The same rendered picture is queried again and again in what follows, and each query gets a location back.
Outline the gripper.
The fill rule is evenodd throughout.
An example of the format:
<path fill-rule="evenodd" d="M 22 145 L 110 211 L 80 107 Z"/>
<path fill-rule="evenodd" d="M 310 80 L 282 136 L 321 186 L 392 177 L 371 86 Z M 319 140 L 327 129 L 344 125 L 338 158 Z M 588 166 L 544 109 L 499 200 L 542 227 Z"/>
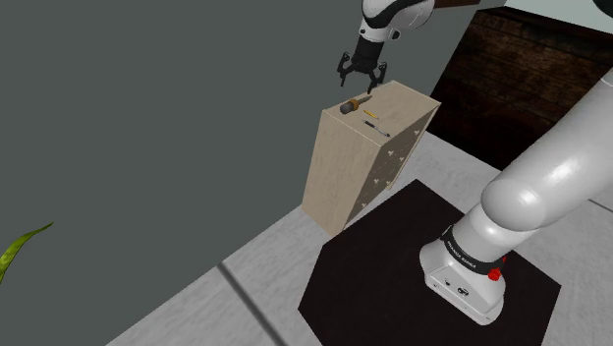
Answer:
<path fill-rule="evenodd" d="M 370 78 L 368 94 L 371 94 L 377 86 L 381 85 L 384 82 L 387 70 L 386 62 L 382 62 L 377 67 L 383 46 L 383 42 L 370 41 L 361 36 L 352 57 L 348 52 L 344 52 L 337 66 L 341 87 L 344 85 L 347 76 L 353 71 L 368 74 Z M 374 72 L 376 67 L 379 72 L 378 75 Z"/>

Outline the beige wooden chest of drawers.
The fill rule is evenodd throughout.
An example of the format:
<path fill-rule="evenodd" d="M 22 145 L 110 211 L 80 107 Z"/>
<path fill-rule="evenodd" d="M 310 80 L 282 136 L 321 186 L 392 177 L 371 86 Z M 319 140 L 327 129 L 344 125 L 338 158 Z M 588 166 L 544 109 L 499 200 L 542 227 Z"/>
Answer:
<path fill-rule="evenodd" d="M 356 111 L 342 114 L 335 105 L 324 109 L 319 121 L 302 209 L 332 236 L 394 185 L 441 105 L 396 81 L 355 99 L 367 95 L 371 99 Z M 391 137 L 382 136 L 362 120 Z"/>

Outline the green plant leaf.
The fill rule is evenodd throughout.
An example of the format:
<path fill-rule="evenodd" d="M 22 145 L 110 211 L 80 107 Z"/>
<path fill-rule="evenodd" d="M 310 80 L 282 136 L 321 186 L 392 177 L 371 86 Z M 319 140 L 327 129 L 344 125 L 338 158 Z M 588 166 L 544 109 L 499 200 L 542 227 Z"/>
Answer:
<path fill-rule="evenodd" d="M 45 226 L 43 226 L 43 227 L 41 227 L 39 229 L 27 232 L 26 234 L 22 235 L 17 240 L 15 240 L 9 246 L 9 248 L 3 253 L 3 255 L 0 256 L 0 284 L 2 283 L 2 281 L 3 281 L 3 279 L 4 279 L 5 275 L 6 275 L 6 271 L 8 270 L 9 266 L 11 265 L 13 260 L 15 259 L 17 253 L 24 246 L 24 244 L 29 239 L 31 239 L 34 235 L 43 232 L 44 230 L 48 229 L 52 225 L 53 225 L 53 223 L 50 222 L 49 224 L 47 224 L 47 225 L 45 225 Z"/>

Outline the black robot stand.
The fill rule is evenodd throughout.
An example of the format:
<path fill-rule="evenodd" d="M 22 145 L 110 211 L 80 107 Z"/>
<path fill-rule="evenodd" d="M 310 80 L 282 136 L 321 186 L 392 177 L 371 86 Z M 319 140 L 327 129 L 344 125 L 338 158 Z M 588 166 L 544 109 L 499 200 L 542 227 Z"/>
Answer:
<path fill-rule="evenodd" d="M 418 252 L 461 217 L 414 180 L 324 244 L 299 304 L 322 346 L 541 346 L 561 286 L 516 252 L 489 325 L 426 287 Z"/>

